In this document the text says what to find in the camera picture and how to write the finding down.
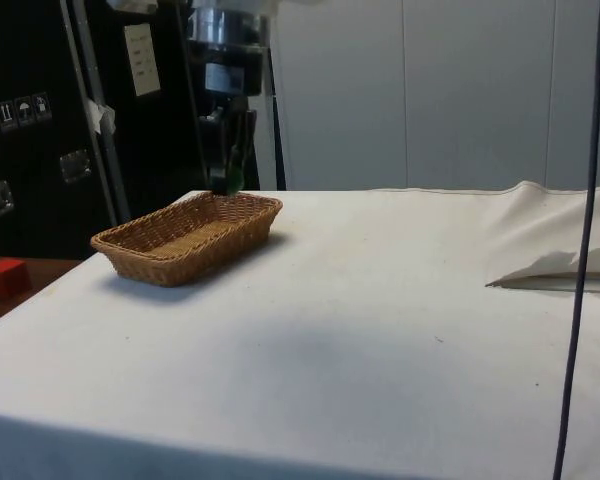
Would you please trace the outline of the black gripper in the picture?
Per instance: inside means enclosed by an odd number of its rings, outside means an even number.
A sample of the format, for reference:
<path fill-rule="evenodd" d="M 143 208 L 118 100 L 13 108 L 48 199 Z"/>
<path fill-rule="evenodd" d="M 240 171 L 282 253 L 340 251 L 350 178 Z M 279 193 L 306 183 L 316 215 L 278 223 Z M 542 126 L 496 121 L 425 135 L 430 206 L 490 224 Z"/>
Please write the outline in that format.
<path fill-rule="evenodd" d="M 209 188 L 214 194 L 239 192 L 245 185 L 245 165 L 254 151 L 257 111 L 247 97 L 262 93 L 263 50 L 200 42 L 187 42 L 194 86 L 217 95 L 236 97 L 233 113 L 236 135 L 229 158 L 226 153 L 226 108 L 216 106 L 199 117 Z"/>

